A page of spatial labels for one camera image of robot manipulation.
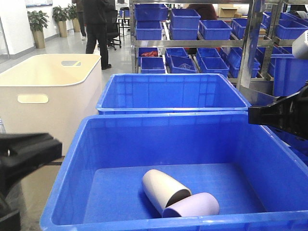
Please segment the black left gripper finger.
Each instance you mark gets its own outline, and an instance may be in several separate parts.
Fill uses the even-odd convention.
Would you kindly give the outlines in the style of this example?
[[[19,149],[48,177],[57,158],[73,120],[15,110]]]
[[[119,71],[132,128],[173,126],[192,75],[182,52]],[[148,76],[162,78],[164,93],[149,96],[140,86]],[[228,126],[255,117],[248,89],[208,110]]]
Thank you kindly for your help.
[[[0,192],[7,195],[19,180],[62,157],[63,144],[49,133],[0,135]]]

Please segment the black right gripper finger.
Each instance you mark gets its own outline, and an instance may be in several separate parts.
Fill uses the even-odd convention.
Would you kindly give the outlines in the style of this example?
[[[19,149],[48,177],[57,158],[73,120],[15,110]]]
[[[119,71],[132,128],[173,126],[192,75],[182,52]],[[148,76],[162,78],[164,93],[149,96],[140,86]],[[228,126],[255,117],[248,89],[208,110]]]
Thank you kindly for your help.
[[[266,106],[248,108],[248,123],[266,125],[308,138],[308,85]]]

